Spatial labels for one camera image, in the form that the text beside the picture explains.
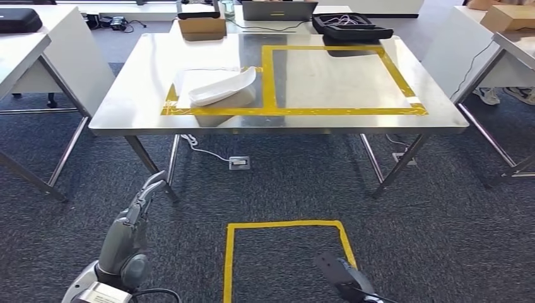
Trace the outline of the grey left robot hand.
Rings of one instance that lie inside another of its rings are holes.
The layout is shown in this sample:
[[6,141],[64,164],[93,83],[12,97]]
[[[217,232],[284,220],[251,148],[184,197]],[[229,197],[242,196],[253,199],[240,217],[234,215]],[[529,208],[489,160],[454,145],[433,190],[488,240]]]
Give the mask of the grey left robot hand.
[[133,292],[146,280],[150,272],[150,262],[144,253],[148,209],[152,195],[167,184],[165,177],[165,171],[149,177],[112,222],[95,266],[99,282]]

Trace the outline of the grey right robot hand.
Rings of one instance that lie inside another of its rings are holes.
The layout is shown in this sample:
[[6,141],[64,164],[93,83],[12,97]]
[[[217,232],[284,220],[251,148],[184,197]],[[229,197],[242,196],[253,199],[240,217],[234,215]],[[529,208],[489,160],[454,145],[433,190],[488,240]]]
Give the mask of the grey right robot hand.
[[346,302],[381,302],[372,296],[375,290],[370,280],[358,269],[342,258],[335,258],[336,278],[334,286]]

